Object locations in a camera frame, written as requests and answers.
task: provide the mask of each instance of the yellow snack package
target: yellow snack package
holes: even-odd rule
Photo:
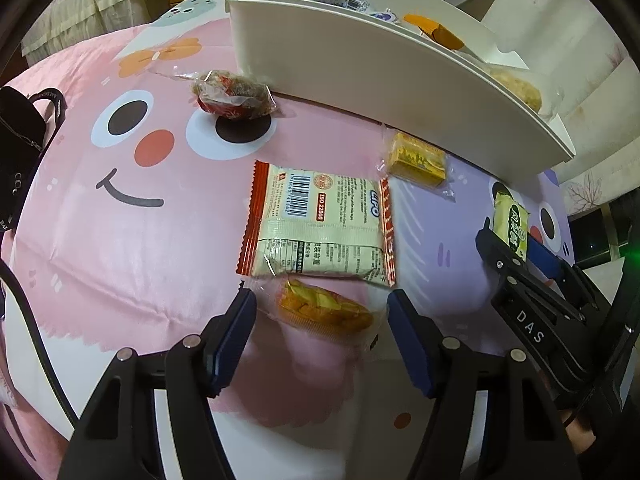
[[[447,177],[445,157],[440,148],[398,130],[391,141],[387,171],[420,186],[438,187]]]
[[[529,212],[511,196],[498,193],[495,197],[494,233],[522,260],[527,259],[527,221]]]
[[[386,178],[292,170],[257,160],[236,272],[351,277],[394,286]]]
[[[289,324],[338,339],[358,334],[373,323],[373,315],[359,303],[299,280],[286,280],[278,311]]]

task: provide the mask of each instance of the metal screw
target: metal screw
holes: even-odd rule
[[[132,355],[133,355],[133,350],[128,347],[121,348],[116,353],[116,357],[118,361],[126,361],[127,359],[131,359]]]
[[[511,356],[511,359],[513,359],[517,363],[523,363],[527,360],[527,355],[519,348],[514,348],[513,350],[511,350],[509,355]]]
[[[194,348],[200,344],[200,336],[197,334],[191,334],[182,340],[182,344],[185,348]]]
[[[446,337],[442,340],[442,346],[444,348],[448,348],[449,350],[457,350],[460,348],[460,341],[458,341],[455,337]]]

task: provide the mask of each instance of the sheer curtain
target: sheer curtain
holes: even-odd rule
[[[576,157],[554,169],[569,215],[640,186],[640,74],[588,0],[495,0],[482,22],[504,52],[564,90]]]

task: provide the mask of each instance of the white plastic container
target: white plastic container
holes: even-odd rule
[[[399,18],[445,25],[485,62],[526,68],[493,33],[442,0],[369,0]],[[575,155],[564,127],[551,129],[473,63],[382,22],[308,0],[225,0],[240,71],[275,92],[327,104],[433,142],[507,183]]]

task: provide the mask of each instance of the orange dot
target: orange dot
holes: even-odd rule
[[[165,160],[174,148],[174,134],[169,130],[156,130],[143,137],[136,146],[134,158],[143,168],[155,166]]]
[[[396,430],[404,430],[411,422],[411,413],[400,413],[394,420],[394,426]]]

